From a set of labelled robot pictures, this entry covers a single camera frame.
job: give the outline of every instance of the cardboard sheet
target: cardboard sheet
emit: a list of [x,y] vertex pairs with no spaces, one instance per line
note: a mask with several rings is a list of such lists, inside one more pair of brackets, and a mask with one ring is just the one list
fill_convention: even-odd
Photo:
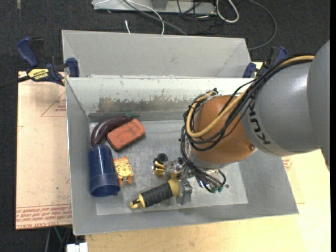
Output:
[[16,229],[72,223],[65,88],[18,85]]

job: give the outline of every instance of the blue cup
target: blue cup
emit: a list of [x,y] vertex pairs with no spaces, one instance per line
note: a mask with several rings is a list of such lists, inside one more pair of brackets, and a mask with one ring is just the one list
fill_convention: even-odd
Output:
[[95,145],[89,151],[90,193],[94,197],[116,195],[120,190],[113,157],[107,145]]

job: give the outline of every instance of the blue clamp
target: blue clamp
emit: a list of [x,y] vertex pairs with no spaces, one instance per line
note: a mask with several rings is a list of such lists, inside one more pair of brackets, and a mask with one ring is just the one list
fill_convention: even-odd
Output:
[[287,57],[287,51],[284,47],[271,47],[271,50],[268,54],[267,59],[262,64],[260,69],[261,73],[264,73],[266,70],[271,68],[272,66],[278,64],[283,59]]
[[43,62],[43,39],[30,39],[26,37],[17,44],[17,50],[20,56],[25,59],[30,68],[27,70],[27,76],[33,81],[49,81],[60,85],[64,85],[63,76],[58,73],[68,67],[71,77],[79,77],[78,63],[74,58],[67,59],[65,64],[54,66],[51,63]]
[[253,62],[250,62],[244,71],[243,78],[250,78],[252,74],[256,71],[256,68],[257,65]]
[[28,71],[38,66],[38,60],[36,59],[30,47],[29,41],[30,37],[26,37],[16,45],[20,56],[30,64],[30,68],[28,69]]
[[75,58],[69,58],[66,60],[66,65],[70,70],[71,77],[79,77],[78,63]]

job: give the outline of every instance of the yellow cable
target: yellow cable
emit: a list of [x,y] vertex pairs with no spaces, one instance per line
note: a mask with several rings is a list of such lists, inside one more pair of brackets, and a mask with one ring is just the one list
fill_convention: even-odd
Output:
[[[314,55],[303,55],[303,56],[298,56],[298,57],[294,57],[294,58],[291,58],[289,60],[286,60],[282,63],[280,63],[278,67],[280,66],[283,66],[283,65],[286,65],[290,62],[293,62],[293,61],[300,61],[300,60],[309,60],[309,59],[314,59]],[[240,100],[242,99],[243,95],[246,93],[246,91],[248,90],[248,88],[243,91],[239,96],[235,97],[232,102],[225,108],[225,110],[220,113],[216,119],[214,119],[206,128],[204,128],[202,131],[200,132],[197,132],[197,133],[194,133],[192,132],[191,128],[190,128],[190,122],[191,122],[191,118],[192,118],[192,115],[194,113],[194,109],[195,107],[197,106],[197,104],[203,100],[205,100],[209,95],[212,95],[214,92],[211,91],[209,93],[207,93],[206,95],[198,98],[192,105],[191,109],[190,109],[190,112],[188,114],[188,117],[187,117],[187,121],[186,121],[186,131],[187,131],[187,134],[192,137],[192,138],[196,138],[196,137],[202,137],[203,135],[205,135],[206,133],[208,133],[217,123],[220,119],[222,119],[223,116],[225,116],[233,107],[235,107],[239,102]]]

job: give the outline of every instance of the orange sponge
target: orange sponge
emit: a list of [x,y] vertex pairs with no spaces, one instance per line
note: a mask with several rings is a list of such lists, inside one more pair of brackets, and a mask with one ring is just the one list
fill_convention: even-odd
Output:
[[114,150],[120,150],[145,134],[145,128],[137,119],[117,127],[107,134],[107,141]]

